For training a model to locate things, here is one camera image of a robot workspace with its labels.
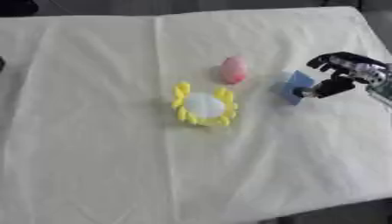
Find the yellow petal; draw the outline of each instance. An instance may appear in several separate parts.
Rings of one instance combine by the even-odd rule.
[[[179,87],[174,87],[174,95],[176,96],[176,99],[183,99],[185,96],[184,96],[184,93],[182,92],[182,90],[179,88]]]
[[[171,107],[172,107],[173,109],[176,109],[177,107],[179,107],[179,106],[181,106],[181,105],[183,105],[183,104],[184,104],[184,99],[178,98],[177,100],[175,100],[175,101],[173,101],[173,102],[171,103]]]
[[[186,119],[186,113],[187,111],[184,107],[179,108],[177,113],[177,118],[183,122]]]
[[[191,92],[191,84],[189,84],[189,82],[182,81],[177,86],[179,89],[182,90],[184,95],[189,95],[189,93]]]
[[[223,126],[230,125],[230,120],[226,116],[224,116],[224,115],[220,117],[220,121],[222,122]]]
[[[234,100],[234,95],[233,95],[233,92],[232,91],[227,91],[226,93],[225,93],[225,96],[224,96],[224,101],[225,102],[233,102],[233,100]]]
[[[198,118],[191,113],[188,113],[186,120],[191,124],[198,124]]]
[[[223,99],[223,96],[225,95],[226,91],[228,90],[225,87],[217,87],[213,96],[218,99]]]
[[[234,110],[228,110],[225,112],[224,116],[235,118],[237,116],[237,113]]]

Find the white oval center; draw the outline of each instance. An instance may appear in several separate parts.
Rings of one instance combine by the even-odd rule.
[[[190,93],[185,98],[184,108],[200,118],[218,117],[225,112],[222,101],[204,93]]]

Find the blue block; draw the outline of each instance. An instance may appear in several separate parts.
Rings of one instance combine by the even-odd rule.
[[[290,79],[285,83],[282,88],[281,96],[290,104],[297,105],[301,102],[302,98],[297,97],[292,93],[294,88],[311,88],[314,80],[304,73],[299,71],[294,72]]]

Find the yellow flower-shaped toy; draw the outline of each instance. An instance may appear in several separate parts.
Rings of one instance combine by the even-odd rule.
[[[182,122],[228,126],[236,116],[238,106],[233,102],[233,92],[225,87],[216,88],[214,95],[191,93],[191,84],[180,82],[173,90],[175,99],[171,106],[176,109],[177,118]]]

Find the robotic hand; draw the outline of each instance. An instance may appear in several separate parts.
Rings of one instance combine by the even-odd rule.
[[[392,64],[350,52],[334,52],[320,55],[307,63],[308,67],[326,72],[333,69],[329,80],[314,87],[295,88],[298,97],[324,98],[355,88],[354,83],[366,84],[366,91],[376,100],[392,108]]]
[[[5,60],[2,57],[0,57],[0,73],[3,71],[4,66],[5,66]]]

